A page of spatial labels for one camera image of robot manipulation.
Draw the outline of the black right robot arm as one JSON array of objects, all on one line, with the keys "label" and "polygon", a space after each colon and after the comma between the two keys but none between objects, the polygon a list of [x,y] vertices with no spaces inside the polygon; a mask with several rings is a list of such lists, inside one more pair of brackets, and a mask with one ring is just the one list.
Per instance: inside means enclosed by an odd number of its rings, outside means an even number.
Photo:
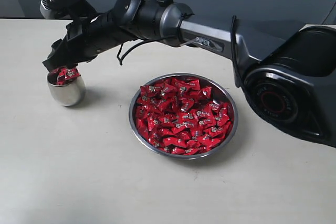
[{"label": "black right robot arm", "polygon": [[297,21],[211,22],[173,0],[117,0],[98,13],[86,0],[42,0],[45,19],[70,17],[47,70],[90,62],[137,40],[205,49],[232,61],[252,110],[282,132],[335,147],[335,25]]}]

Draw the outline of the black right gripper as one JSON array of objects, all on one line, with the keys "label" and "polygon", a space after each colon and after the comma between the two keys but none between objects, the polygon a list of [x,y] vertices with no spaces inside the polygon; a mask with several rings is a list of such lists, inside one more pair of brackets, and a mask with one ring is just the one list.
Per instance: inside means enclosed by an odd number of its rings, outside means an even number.
[{"label": "black right gripper", "polygon": [[112,11],[92,20],[72,22],[66,26],[66,29],[64,38],[52,44],[51,53],[43,61],[48,71],[92,61],[102,52],[137,39],[135,35],[115,24]]}]

